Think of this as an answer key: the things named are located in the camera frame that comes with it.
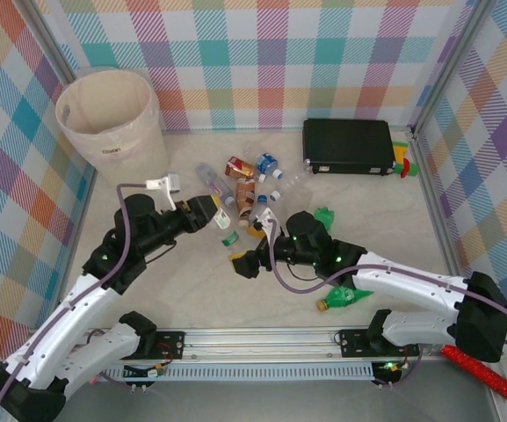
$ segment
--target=table surface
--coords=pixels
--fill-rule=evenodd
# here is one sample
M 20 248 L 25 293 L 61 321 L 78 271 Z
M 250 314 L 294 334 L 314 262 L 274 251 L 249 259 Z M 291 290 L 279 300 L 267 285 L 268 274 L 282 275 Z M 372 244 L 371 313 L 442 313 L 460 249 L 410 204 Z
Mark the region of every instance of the table surface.
M 406 141 L 405 136 L 392 133 L 394 140 Z M 194 173 L 200 161 L 211 164 L 234 188 L 235 180 L 223 175 L 225 163 L 232 155 L 242 156 L 250 142 L 260 142 L 284 171 L 301 162 L 300 132 L 166 135 L 170 171 L 179 174 L 182 187 L 174 200 L 209 193 Z M 270 189 L 271 183 L 257 184 L 258 193 Z M 394 262 L 435 273 L 446 271 L 418 178 L 318 174 L 310 178 L 300 195 L 284 199 L 278 209 L 280 216 L 298 207 L 310 213 L 329 207 L 335 211 L 334 238 L 364 246 Z M 119 208 L 114 190 L 101 177 L 97 177 L 90 201 L 66 293 L 83 263 L 113 227 L 112 216 Z M 255 239 L 242 232 L 240 236 L 248 249 L 255 247 Z M 316 283 L 293 279 L 282 264 L 279 270 L 296 287 Z M 331 287 L 295 295 L 280 286 L 272 273 L 261 271 L 253 280 L 235 274 L 228 251 L 209 228 L 183 235 L 173 251 L 151 264 L 91 326 L 111 327 L 131 310 L 158 327 L 229 328 L 365 325 L 377 309 L 415 309 L 393 297 L 374 294 L 347 308 L 320 313 L 315 302 Z M 307 267 L 296 266 L 294 271 L 303 277 L 310 275 Z

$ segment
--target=colorful checkered wall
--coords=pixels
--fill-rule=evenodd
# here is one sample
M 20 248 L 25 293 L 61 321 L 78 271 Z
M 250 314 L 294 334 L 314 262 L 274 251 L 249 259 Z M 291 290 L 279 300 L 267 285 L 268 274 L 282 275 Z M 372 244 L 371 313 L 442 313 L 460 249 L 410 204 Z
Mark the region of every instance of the colorful checkered wall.
M 136 69 L 167 129 L 407 126 L 472 3 L 38 0 L 72 66 Z
M 507 297 L 507 0 L 422 135 L 462 266 L 491 274 Z
M 0 0 L 0 359 L 51 310 L 92 174 L 58 128 L 62 88 Z

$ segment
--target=black box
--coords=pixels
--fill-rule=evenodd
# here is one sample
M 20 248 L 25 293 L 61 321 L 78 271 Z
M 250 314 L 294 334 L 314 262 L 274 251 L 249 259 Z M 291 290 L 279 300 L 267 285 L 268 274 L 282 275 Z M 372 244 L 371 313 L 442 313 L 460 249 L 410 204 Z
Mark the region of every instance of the black box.
M 395 166 L 390 129 L 380 120 L 307 119 L 302 130 L 304 161 L 314 173 L 380 174 Z

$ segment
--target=white sticker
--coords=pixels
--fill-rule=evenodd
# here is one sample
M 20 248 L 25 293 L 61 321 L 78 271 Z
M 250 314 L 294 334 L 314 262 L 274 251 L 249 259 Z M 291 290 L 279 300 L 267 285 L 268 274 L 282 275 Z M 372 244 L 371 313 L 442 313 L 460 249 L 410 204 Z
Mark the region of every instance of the white sticker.
M 227 229 L 232 222 L 231 218 L 229 218 L 229 215 L 227 215 L 222 208 L 220 208 L 214 215 L 214 221 L 222 230 Z

